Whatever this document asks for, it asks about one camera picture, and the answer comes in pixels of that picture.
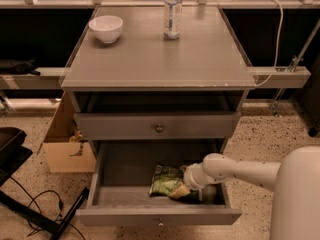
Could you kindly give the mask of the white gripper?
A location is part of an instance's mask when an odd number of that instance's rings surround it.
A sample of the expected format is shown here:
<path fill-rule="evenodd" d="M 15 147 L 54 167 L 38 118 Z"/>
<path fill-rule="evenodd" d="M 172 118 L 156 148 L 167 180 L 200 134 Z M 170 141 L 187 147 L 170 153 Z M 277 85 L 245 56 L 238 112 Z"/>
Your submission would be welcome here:
<path fill-rule="evenodd" d="M 179 199 L 190 194 L 190 189 L 200 190 L 205 186 L 213 184 L 213 178 L 210 177 L 203 169 L 201 164 L 195 163 L 188 166 L 184 172 L 184 183 L 175 188 L 169 197 Z"/>

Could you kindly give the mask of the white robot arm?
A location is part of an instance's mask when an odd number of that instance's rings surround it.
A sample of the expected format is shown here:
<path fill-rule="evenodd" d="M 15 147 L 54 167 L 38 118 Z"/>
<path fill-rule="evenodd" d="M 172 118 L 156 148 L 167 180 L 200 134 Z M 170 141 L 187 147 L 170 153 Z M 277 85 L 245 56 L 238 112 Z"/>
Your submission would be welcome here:
<path fill-rule="evenodd" d="M 182 168 L 183 180 L 170 196 L 177 199 L 231 178 L 273 193 L 270 240 L 320 240 L 320 147 L 290 152 L 280 162 L 236 161 L 211 153 Z"/>

